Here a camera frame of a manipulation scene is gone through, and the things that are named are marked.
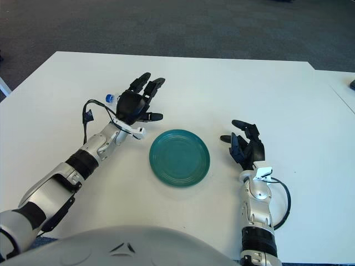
black cable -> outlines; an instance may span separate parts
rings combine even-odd
[[[287,194],[287,210],[286,210],[286,213],[285,215],[282,217],[281,221],[279,223],[277,223],[276,225],[274,225],[274,230],[276,229],[279,229],[287,220],[288,216],[290,215],[290,209],[291,209],[291,194],[290,194],[290,191],[288,190],[287,186],[282,183],[280,180],[276,179],[276,178],[273,178],[271,177],[272,180],[275,180],[276,182],[269,182],[269,181],[266,181],[266,180],[263,180],[264,182],[267,182],[267,183],[279,183],[283,186],[283,188],[285,189],[286,191],[286,194]]]
[[[88,104],[96,104],[96,105],[99,105],[103,108],[105,108],[105,110],[107,111],[107,113],[109,114],[110,118],[111,118],[111,121],[113,121],[111,115],[109,112],[111,112],[112,114],[116,115],[116,113],[111,110],[110,108],[108,108],[106,105],[104,105],[103,103],[101,103],[100,101],[97,101],[97,100],[94,100],[94,99],[90,99],[88,100],[85,104],[84,104],[84,107],[83,107],[83,127],[84,127],[84,144],[87,143],[87,122],[84,121],[84,117],[85,117],[85,114],[87,113],[87,106]]]
[[[117,125],[114,121],[113,121],[113,118],[112,118],[112,116],[111,116],[111,114],[110,114],[110,112],[112,113],[112,114],[114,114],[115,116],[116,116],[116,113],[113,111],[113,110],[111,110],[110,108],[108,108],[106,105],[104,105],[103,103],[101,103],[100,101],[97,101],[97,100],[94,100],[94,99],[90,99],[90,100],[88,100],[85,104],[84,104],[84,107],[83,107],[83,127],[84,127],[84,144],[87,142],[87,122],[85,122],[84,121],[84,116],[85,116],[85,114],[87,113],[87,106],[88,106],[88,104],[97,104],[97,105],[99,105],[99,106],[101,106],[101,107],[103,107],[103,108],[105,108],[105,110],[106,110],[106,112],[107,112],[107,114],[109,115],[109,117],[110,117],[110,120],[111,120],[111,122],[112,122],[112,124],[114,124],[119,130],[122,130],[123,132],[126,132],[127,134],[132,134],[131,132],[128,132],[128,131],[126,131],[126,130],[124,130],[120,125]]]
[[[40,236],[42,236],[42,234],[44,234],[45,232],[42,232],[41,234],[39,234],[38,236],[36,236],[36,238],[39,238]]]

water bottle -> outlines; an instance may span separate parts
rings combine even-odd
[[[108,94],[106,95],[106,103],[111,106],[117,105],[119,94]]]

robot forearm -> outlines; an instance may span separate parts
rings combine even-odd
[[[241,265],[281,266],[277,258],[275,234],[269,209],[271,191],[267,185],[271,168],[265,161],[255,162],[256,169],[240,174],[242,187]]]
[[[76,153],[30,188],[18,209],[0,213],[3,259],[26,251],[39,231],[49,232],[67,214],[74,195],[94,170],[112,154],[128,132],[109,123]]]

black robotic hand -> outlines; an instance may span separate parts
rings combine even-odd
[[[251,125],[239,120],[233,120],[232,124],[245,132],[246,138],[250,140],[249,143],[242,136],[236,136],[233,132],[230,136],[221,136],[221,140],[231,144],[229,152],[243,170],[253,170],[255,161],[265,160],[264,145],[258,138],[259,131],[255,124]]]
[[[158,89],[163,85],[165,79],[158,78],[148,82],[150,73],[145,73],[135,79],[128,90],[124,91],[119,97],[116,107],[116,117],[128,125],[136,121],[150,122],[163,119],[162,114],[147,112],[150,101],[155,96]]]

blue bottle cap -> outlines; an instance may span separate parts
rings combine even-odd
[[[112,94],[106,95],[106,102],[107,103],[113,103],[114,96]]]

